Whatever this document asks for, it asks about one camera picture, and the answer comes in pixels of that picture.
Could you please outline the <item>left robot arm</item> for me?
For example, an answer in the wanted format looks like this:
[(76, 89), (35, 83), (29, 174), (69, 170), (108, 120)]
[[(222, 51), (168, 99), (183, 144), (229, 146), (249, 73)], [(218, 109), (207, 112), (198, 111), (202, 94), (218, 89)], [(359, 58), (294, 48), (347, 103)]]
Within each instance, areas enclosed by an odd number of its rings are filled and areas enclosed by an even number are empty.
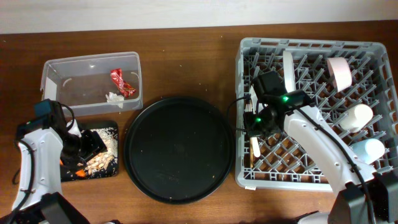
[(34, 106), (35, 118), (18, 125), (14, 145), (21, 152), (19, 190), (1, 223), (88, 223), (62, 195), (61, 172), (76, 173), (106, 145), (96, 131), (68, 123), (66, 105), (50, 99)]

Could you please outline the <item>red snack wrapper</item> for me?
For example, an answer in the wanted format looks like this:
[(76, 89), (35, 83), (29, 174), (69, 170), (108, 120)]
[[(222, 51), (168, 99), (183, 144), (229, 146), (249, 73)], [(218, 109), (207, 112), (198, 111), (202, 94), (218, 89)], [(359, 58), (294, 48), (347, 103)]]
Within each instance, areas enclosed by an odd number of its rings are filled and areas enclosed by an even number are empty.
[(123, 72), (120, 68), (112, 70), (110, 76), (123, 97), (128, 98), (135, 94), (136, 89), (128, 84), (128, 82), (124, 81)]

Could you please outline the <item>wooden chopstick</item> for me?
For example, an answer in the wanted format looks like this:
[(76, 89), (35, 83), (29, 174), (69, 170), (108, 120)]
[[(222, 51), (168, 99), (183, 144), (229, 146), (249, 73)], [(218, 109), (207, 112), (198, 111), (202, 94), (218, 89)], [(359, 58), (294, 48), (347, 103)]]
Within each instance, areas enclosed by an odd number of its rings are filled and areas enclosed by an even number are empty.
[[(252, 103), (248, 103), (247, 105), (246, 105), (246, 111), (247, 112), (252, 112)], [(250, 165), (250, 168), (253, 168), (253, 158), (254, 158), (254, 153), (253, 153), (253, 148), (252, 148), (252, 140), (251, 139), (249, 139), (249, 143), (250, 143), (250, 145), (249, 145), (249, 165)]]

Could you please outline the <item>white plastic fork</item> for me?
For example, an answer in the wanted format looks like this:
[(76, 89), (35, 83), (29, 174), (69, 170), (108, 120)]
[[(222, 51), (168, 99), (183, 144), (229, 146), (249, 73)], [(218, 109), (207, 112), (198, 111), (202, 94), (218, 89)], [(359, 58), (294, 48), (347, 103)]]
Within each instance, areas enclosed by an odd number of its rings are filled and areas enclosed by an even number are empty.
[(258, 157), (260, 157), (261, 152), (260, 152), (260, 147), (259, 147), (257, 137), (250, 137), (250, 139), (252, 140), (252, 148), (253, 148), (254, 157), (258, 158)]

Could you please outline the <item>white tissue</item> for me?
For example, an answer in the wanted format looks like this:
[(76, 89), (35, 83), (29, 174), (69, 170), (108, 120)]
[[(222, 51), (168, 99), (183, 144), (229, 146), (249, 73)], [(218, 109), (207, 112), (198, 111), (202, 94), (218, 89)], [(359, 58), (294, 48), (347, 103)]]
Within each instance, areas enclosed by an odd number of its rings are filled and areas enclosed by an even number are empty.
[(109, 92), (107, 95), (105, 95), (106, 97), (106, 101), (108, 103), (115, 103), (116, 106), (118, 106), (119, 108), (123, 109), (124, 106), (124, 97), (122, 95), (117, 95), (113, 92)]

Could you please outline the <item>light blue cup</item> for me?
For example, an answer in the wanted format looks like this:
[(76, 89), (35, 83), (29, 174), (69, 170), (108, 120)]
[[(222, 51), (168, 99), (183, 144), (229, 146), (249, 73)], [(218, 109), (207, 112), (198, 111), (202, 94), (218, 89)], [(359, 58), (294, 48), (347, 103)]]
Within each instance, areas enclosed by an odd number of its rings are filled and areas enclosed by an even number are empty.
[(382, 157), (386, 151), (383, 143), (378, 139), (366, 139), (351, 145), (357, 158), (366, 164), (372, 164)]

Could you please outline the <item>white cup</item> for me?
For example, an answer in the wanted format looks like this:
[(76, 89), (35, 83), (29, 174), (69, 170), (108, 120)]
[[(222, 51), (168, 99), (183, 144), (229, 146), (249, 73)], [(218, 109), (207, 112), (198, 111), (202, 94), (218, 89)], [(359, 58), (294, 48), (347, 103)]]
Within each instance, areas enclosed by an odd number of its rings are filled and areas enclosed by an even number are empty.
[(358, 104), (344, 113), (339, 125), (345, 131), (357, 133), (373, 118), (372, 109), (365, 104)]

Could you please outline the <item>grey plate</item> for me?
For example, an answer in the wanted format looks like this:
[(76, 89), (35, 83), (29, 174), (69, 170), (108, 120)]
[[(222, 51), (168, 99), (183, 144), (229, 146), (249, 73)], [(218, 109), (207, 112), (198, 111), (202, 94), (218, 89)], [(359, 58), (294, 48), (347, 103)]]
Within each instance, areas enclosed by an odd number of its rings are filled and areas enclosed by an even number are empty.
[(284, 69), (284, 83), (287, 93), (296, 90), (295, 86), (295, 69), (293, 56), (289, 51), (283, 51), (283, 69)]

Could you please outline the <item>pink bowl with scraps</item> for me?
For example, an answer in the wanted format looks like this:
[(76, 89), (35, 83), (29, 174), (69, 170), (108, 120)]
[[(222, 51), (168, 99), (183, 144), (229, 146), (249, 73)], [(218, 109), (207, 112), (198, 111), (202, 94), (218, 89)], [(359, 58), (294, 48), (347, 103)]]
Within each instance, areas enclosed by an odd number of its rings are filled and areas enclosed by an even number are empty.
[(351, 70), (345, 58), (327, 58), (326, 63), (332, 77), (332, 84), (337, 92), (341, 92), (352, 85)]

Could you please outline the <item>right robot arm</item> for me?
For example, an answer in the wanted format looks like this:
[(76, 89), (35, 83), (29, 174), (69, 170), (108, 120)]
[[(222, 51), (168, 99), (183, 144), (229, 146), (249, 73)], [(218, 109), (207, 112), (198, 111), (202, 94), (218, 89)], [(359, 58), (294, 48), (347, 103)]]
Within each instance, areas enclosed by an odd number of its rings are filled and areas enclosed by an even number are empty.
[(296, 223), (395, 223), (397, 176), (379, 174), (356, 155), (325, 122), (313, 100), (302, 90), (287, 92), (277, 72), (251, 81), (261, 111), (243, 114), (250, 137), (284, 132), (298, 142), (326, 177), (336, 200), (330, 212), (307, 213)]

